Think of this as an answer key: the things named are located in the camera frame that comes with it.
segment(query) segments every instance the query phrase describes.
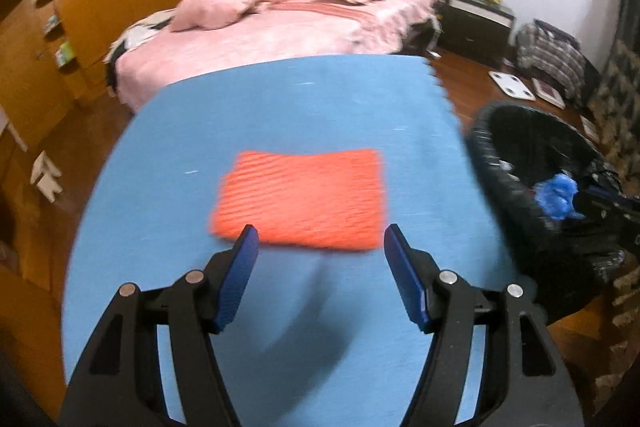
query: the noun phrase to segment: metal screw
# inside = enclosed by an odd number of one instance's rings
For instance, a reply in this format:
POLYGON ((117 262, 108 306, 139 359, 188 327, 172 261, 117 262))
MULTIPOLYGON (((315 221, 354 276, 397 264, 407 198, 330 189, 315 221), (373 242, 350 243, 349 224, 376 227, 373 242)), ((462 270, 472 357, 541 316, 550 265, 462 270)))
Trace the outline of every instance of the metal screw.
POLYGON ((184 278, 189 284, 197 284, 204 279, 204 273, 201 270, 191 270, 184 278))
POLYGON ((510 284, 507 286, 507 293, 511 295, 511 297, 518 299, 524 295, 524 290, 517 284, 510 284))
POLYGON ((445 284, 453 284, 458 280, 458 276, 451 270, 443 270, 438 275, 438 278, 445 284))
POLYGON ((133 284, 132 282, 124 283, 122 286, 120 286, 120 289, 118 290, 118 293, 123 297, 132 296, 135 292, 136 292, 136 285, 133 284))

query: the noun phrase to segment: folded cloth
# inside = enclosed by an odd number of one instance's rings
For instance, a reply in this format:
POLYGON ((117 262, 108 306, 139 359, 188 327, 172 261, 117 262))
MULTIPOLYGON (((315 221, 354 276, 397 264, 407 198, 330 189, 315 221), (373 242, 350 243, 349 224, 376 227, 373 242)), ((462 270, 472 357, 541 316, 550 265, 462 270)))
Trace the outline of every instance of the folded cloth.
POLYGON ((209 230, 236 239, 250 223, 265 243, 372 250, 382 246, 384 200, 377 151, 243 152, 222 180, 209 230))

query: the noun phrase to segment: plaid clothing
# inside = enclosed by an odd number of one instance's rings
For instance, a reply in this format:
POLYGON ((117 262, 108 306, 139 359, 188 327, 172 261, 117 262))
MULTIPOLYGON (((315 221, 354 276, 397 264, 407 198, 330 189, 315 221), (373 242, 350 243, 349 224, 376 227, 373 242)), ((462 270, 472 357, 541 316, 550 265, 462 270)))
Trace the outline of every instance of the plaid clothing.
POLYGON ((550 27, 536 21, 520 29, 516 36, 518 67, 538 68, 550 74, 564 87, 565 97, 580 105, 585 58, 575 39, 567 38, 559 30, 549 31, 550 27))

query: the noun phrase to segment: black trash bag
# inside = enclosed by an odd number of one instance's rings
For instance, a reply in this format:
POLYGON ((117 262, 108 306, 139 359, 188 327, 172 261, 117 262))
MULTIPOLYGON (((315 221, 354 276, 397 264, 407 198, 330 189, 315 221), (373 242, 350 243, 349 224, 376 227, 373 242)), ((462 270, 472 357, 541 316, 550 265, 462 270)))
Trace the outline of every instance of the black trash bag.
POLYGON ((623 262, 618 237, 589 219, 551 219, 532 188, 565 172, 578 187, 598 184, 617 191, 615 171, 573 127, 518 103, 494 102, 480 109, 466 143, 511 255, 538 285, 536 302, 548 321, 584 308, 623 262), (501 160, 513 169, 505 171, 501 160))

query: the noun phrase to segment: blue table surface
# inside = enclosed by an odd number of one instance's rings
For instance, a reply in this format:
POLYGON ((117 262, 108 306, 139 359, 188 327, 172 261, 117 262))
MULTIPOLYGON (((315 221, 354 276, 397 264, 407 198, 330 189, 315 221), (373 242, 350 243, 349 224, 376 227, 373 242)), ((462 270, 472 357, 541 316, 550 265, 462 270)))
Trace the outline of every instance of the blue table surface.
MULTIPOLYGON (((388 222, 471 284, 511 282, 502 235, 432 75, 418 57, 335 55, 164 88, 124 132, 82 218, 63 304, 66 379, 121 283, 167 286, 228 248, 207 232, 207 217, 244 150, 378 149, 388 222)), ((382 250, 267 245, 236 320, 212 338, 244 427, 397 426, 430 342, 409 322, 382 250)), ((474 335, 459 421, 473 414, 483 347, 474 335)), ((159 351, 170 415, 183 421, 164 327, 159 351)))

